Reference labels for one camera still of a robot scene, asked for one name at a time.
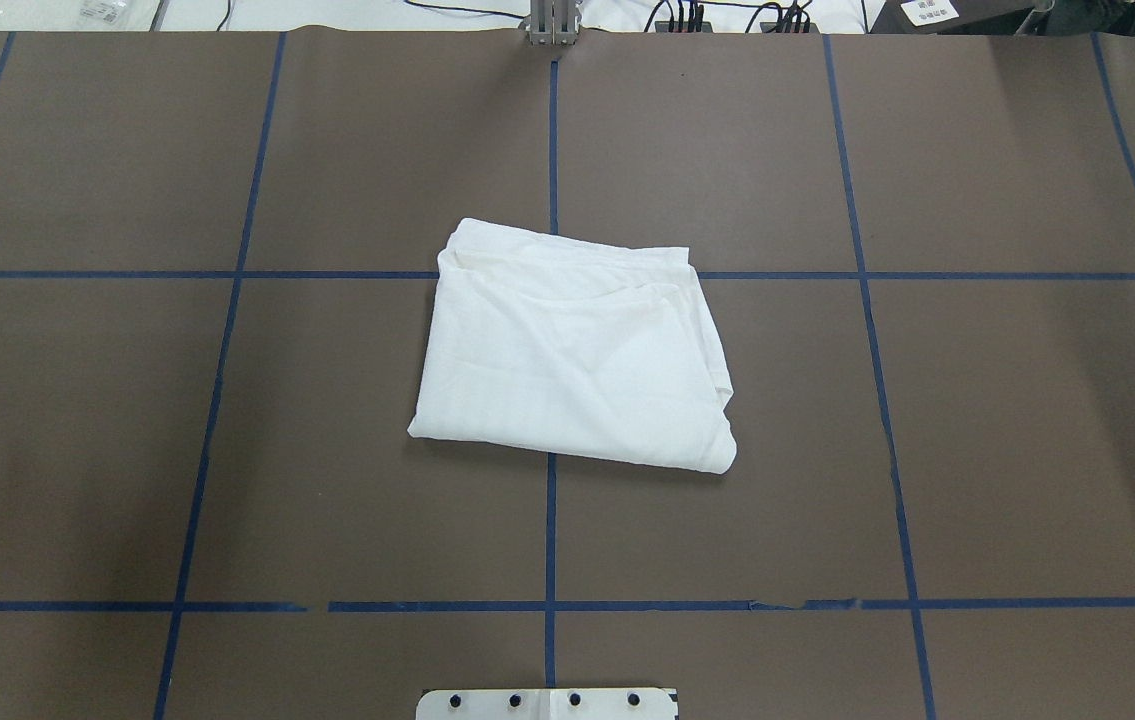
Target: folded t-shirt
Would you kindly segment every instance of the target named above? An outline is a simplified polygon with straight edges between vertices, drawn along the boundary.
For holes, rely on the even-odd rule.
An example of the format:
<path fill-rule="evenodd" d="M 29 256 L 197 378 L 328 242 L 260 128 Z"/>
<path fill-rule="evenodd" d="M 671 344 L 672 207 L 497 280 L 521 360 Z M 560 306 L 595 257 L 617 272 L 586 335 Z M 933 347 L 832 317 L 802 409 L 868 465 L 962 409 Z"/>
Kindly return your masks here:
<path fill-rule="evenodd" d="M 464 219 L 438 266 L 412 437 L 730 468 L 731 378 L 686 246 Z"/>

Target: metal clamp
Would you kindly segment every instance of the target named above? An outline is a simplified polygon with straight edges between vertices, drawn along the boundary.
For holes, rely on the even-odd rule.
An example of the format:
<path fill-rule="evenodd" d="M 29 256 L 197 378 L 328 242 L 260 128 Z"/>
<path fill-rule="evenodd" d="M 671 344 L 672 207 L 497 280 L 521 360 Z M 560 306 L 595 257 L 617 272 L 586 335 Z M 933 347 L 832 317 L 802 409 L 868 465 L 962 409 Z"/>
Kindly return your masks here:
<path fill-rule="evenodd" d="M 580 36 L 575 0 L 531 0 L 531 14 L 518 24 L 532 45 L 574 45 Z"/>

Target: white metal plate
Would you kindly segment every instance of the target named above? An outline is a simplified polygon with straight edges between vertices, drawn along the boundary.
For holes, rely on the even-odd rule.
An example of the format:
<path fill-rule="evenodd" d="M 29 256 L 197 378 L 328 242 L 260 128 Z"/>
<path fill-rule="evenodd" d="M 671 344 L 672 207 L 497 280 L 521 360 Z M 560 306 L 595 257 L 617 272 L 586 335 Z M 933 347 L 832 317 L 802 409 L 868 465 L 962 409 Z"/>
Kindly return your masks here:
<path fill-rule="evenodd" d="M 430 690 L 417 720 L 676 720 L 676 698 L 664 688 Z"/>

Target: towel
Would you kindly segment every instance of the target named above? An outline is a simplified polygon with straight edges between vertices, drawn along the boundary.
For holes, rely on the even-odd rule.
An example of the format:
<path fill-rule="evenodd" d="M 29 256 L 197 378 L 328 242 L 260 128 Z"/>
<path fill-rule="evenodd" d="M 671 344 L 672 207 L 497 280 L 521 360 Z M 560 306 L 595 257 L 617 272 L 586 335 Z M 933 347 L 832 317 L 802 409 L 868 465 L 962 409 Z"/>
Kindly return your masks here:
<path fill-rule="evenodd" d="M 731 378 L 686 246 L 464 219 L 438 268 L 412 437 L 730 468 Z"/>

